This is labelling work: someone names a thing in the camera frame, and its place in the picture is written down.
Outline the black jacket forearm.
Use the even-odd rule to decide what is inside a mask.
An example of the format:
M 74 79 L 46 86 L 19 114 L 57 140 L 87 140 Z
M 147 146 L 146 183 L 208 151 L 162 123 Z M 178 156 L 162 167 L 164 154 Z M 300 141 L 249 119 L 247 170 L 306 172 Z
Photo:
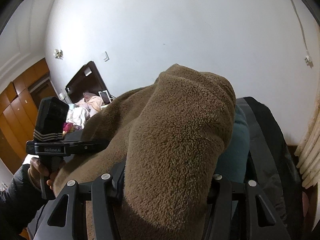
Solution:
M 31 181 L 28 169 L 22 165 L 14 174 L 7 189 L 1 191 L 1 239 L 24 239 L 21 232 L 45 204 L 41 187 Z

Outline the person left hand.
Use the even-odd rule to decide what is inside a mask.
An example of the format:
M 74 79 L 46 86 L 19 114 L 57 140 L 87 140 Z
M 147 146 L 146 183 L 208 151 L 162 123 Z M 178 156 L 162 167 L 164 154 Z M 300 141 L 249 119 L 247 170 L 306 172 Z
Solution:
M 54 180 L 60 171 L 60 169 L 66 164 L 65 161 L 59 163 L 59 168 L 54 172 L 49 172 L 48 169 L 40 162 L 39 158 L 32 157 L 30 160 L 30 167 L 28 169 L 28 174 L 35 186 L 41 187 L 40 180 L 42 177 L 48 177 L 46 184 L 53 190 Z

